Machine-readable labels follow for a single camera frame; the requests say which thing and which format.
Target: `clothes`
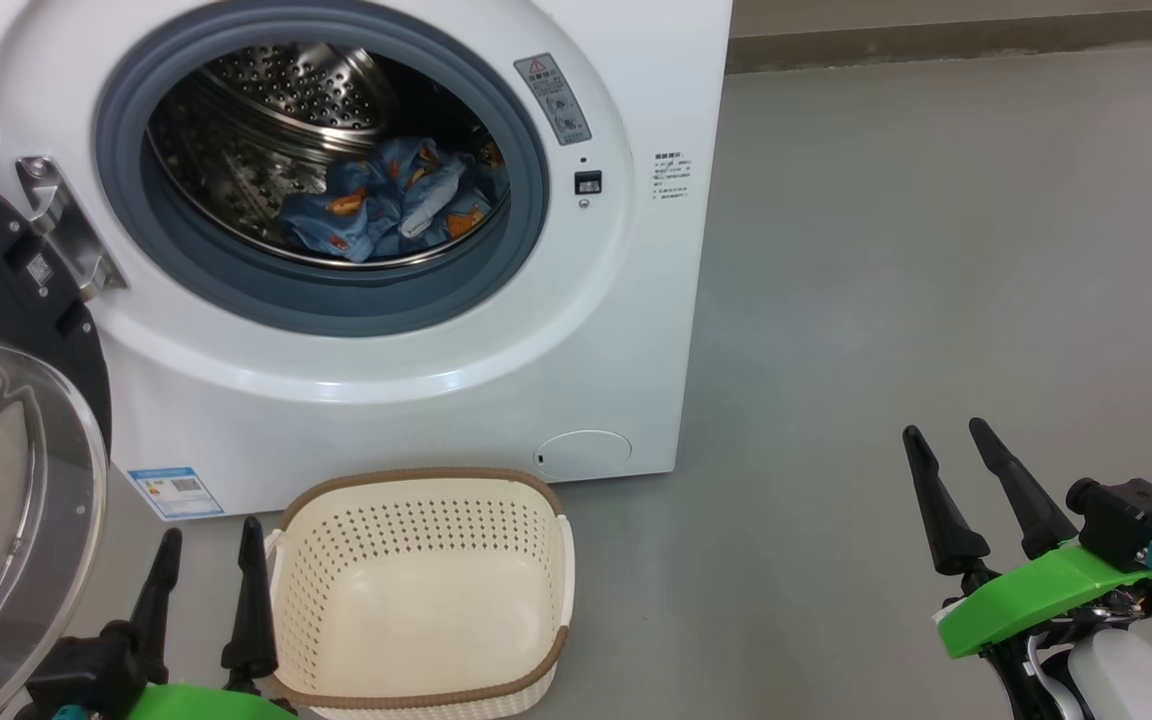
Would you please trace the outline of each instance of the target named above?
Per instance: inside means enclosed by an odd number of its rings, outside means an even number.
[[[462,237],[492,210],[505,167],[439,150],[422,137],[396,137],[365,160],[336,160],[323,195],[293,195],[279,222],[306,249],[355,263],[391,258]]]

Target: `qr code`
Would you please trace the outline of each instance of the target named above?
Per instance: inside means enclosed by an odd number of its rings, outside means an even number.
[[[177,492],[197,492],[202,488],[194,478],[175,478],[172,480],[172,486],[177,488]]]

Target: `washing machine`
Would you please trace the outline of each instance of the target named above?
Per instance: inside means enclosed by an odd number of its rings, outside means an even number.
[[[0,270],[43,342],[99,346],[108,388],[88,373],[84,395],[165,520],[387,468],[662,473],[728,15],[0,0]],[[379,191],[338,182],[355,165],[410,188],[385,160],[400,141],[461,159],[433,236],[361,251],[289,218],[289,199],[366,209]]]

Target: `white basket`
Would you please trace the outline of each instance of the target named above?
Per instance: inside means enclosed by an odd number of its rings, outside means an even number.
[[[571,528],[513,470],[355,475],[266,538],[279,669],[328,719],[488,720],[536,705],[567,642]]]

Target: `metal hinge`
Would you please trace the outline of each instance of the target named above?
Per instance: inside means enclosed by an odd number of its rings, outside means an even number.
[[[127,287],[123,273],[83,215],[55,161],[20,158],[17,176],[33,210],[29,225],[60,255],[74,282],[78,283],[83,302],[111,287]]]

